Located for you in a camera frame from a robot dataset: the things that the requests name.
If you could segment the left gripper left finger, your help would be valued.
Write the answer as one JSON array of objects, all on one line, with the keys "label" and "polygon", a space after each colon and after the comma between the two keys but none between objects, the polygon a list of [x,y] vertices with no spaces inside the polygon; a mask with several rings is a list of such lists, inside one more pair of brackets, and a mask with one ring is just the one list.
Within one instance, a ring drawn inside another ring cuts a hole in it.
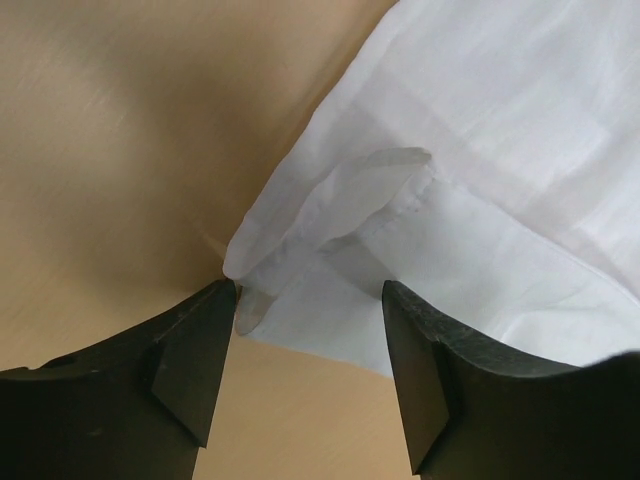
[{"label": "left gripper left finger", "polygon": [[189,479],[209,439],[236,309],[218,280],[36,369],[1,374],[5,479]]}]

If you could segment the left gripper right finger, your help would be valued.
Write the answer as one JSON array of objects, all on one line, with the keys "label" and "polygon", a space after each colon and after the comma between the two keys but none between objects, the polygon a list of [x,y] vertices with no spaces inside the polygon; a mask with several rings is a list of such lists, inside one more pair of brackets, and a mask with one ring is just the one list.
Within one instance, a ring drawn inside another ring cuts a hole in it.
[{"label": "left gripper right finger", "polygon": [[411,470],[423,479],[635,479],[639,356],[531,355],[388,281],[382,308]]}]

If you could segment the white long sleeve shirt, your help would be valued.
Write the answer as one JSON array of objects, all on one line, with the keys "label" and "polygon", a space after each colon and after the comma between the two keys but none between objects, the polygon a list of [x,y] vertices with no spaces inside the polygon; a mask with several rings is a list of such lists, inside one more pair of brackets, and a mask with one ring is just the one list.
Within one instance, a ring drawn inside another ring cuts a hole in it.
[{"label": "white long sleeve shirt", "polygon": [[636,350],[638,3],[397,3],[224,272],[240,334],[383,375],[387,280],[552,360]]}]

